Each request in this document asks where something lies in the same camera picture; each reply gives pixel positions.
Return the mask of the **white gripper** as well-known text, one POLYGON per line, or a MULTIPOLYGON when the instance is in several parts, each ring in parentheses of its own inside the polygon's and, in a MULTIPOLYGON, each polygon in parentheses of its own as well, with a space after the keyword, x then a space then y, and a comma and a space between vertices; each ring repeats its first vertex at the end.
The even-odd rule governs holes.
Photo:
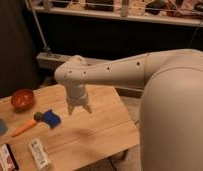
POLYGON ((83 106, 88 112, 92 113, 91 106, 88 104, 88 93, 84 85, 72 85, 66 87, 67 110, 71 116, 75 106, 83 106))

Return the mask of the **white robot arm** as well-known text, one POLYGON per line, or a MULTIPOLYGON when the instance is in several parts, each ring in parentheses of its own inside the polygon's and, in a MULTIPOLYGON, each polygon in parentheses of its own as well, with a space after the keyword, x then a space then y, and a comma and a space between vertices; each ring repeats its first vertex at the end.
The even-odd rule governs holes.
POLYGON ((75 55, 55 70, 68 111, 89 107, 86 85, 141 88, 142 171, 203 171, 203 51, 149 52, 89 66, 75 55))

